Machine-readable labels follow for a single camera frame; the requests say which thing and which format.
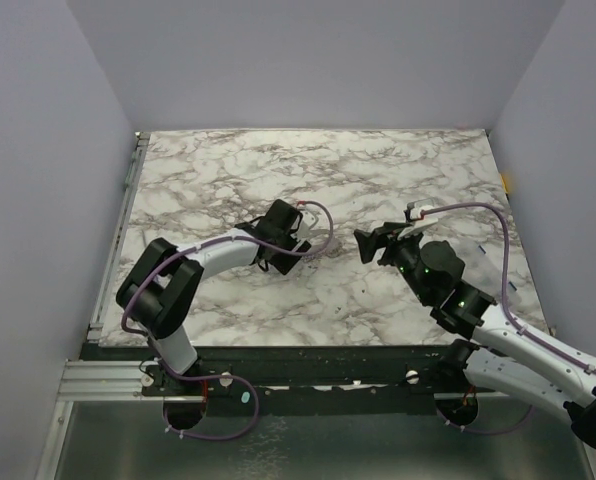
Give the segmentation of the aluminium extrusion rail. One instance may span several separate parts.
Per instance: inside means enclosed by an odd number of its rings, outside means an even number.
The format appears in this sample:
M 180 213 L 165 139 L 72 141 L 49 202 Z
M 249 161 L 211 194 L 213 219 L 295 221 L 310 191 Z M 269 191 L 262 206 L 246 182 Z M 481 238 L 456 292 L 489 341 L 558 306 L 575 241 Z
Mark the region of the aluminium extrusion rail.
M 133 401 L 142 398 L 138 361 L 68 361 L 58 400 L 64 402 Z

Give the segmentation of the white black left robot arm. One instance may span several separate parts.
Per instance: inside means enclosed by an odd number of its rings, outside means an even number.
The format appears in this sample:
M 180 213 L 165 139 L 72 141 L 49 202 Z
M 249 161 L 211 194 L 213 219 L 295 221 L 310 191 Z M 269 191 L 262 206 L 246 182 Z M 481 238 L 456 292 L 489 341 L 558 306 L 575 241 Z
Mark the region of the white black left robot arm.
M 299 237 L 303 213 L 276 200 L 262 216 L 189 247 L 151 241 L 116 294 L 122 328 L 145 337 L 168 365 L 164 382 L 184 395 L 198 385 L 198 353 L 184 329 L 201 282 L 227 270 L 258 265 L 287 274 L 311 244 Z

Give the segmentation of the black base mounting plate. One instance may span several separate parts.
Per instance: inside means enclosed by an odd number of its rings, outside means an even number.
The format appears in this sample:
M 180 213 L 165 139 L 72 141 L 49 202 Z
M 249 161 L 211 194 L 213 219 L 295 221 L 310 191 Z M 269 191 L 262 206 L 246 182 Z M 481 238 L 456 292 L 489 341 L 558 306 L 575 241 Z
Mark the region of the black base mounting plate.
M 213 417 L 432 415 L 452 400 L 468 411 L 475 388 L 454 346 L 202 347 L 186 381 L 145 347 L 83 346 L 81 361 L 138 361 L 142 398 L 174 415 Z

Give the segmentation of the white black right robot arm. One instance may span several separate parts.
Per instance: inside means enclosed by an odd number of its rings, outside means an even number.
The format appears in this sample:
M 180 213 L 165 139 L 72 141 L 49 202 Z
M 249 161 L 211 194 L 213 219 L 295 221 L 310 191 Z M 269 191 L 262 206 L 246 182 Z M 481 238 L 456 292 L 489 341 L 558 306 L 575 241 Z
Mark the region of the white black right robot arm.
M 362 263 L 380 253 L 429 308 L 431 317 L 459 335 L 458 356 L 437 367 L 439 383 L 496 390 L 569 422 L 577 438 L 596 449 L 596 357 L 514 318 L 463 278 L 465 263 L 447 241 L 422 240 L 411 224 L 387 222 L 371 232 L 356 230 Z

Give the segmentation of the clear plastic storage box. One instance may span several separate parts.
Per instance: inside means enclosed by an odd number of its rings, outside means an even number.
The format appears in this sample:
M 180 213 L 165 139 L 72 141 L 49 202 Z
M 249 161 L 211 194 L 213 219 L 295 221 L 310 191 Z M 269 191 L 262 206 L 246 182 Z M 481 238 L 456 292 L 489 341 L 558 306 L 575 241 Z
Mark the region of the clear plastic storage box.
M 470 282 L 493 296 L 498 302 L 502 301 L 502 271 L 501 267 L 494 263 L 494 260 L 487 253 L 487 250 L 480 244 L 475 247 L 471 265 Z

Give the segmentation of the left side metal rail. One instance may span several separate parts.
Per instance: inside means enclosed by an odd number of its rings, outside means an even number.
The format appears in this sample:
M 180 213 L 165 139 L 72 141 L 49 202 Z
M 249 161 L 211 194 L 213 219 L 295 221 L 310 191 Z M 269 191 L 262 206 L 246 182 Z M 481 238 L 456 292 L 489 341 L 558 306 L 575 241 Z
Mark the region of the left side metal rail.
M 136 142 L 133 151 L 129 157 L 129 164 L 121 184 L 122 199 L 116 225 L 111 238 L 111 246 L 107 255 L 105 268 L 98 290 L 96 301 L 91 315 L 87 333 L 86 343 L 98 343 L 102 336 L 105 315 L 108 308 L 108 297 L 113 287 L 115 270 L 119 264 L 119 255 L 126 235 L 126 229 L 131 214 L 132 205 L 137 192 L 137 186 L 141 170 L 144 164 L 147 148 L 149 145 L 151 133 L 139 131 L 135 133 Z

